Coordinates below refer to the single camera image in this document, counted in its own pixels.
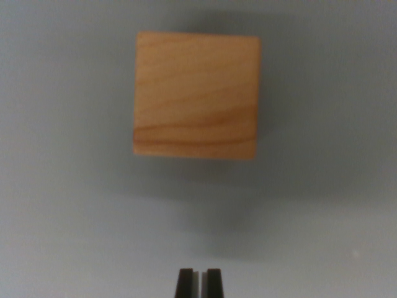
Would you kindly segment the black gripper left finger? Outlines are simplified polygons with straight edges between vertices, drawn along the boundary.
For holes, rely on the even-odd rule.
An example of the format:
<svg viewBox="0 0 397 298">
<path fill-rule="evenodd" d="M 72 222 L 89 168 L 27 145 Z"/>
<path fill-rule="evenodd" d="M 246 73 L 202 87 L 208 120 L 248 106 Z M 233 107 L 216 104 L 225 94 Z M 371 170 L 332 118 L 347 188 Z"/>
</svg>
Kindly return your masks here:
<svg viewBox="0 0 397 298">
<path fill-rule="evenodd" d="M 197 298 L 199 296 L 199 273 L 193 268 L 179 270 L 175 298 Z"/>
</svg>

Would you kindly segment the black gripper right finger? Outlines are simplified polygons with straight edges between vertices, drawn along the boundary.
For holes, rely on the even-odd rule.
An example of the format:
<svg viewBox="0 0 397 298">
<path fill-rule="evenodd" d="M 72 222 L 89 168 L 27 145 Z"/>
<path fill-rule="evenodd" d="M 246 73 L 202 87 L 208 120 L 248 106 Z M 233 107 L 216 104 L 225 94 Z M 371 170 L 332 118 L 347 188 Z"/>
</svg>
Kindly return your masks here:
<svg viewBox="0 0 397 298">
<path fill-rule="evenodd" d="M 221 269 L 207 269 L 202 273 L 201 298 L 224 297 Z"/>
</svg>

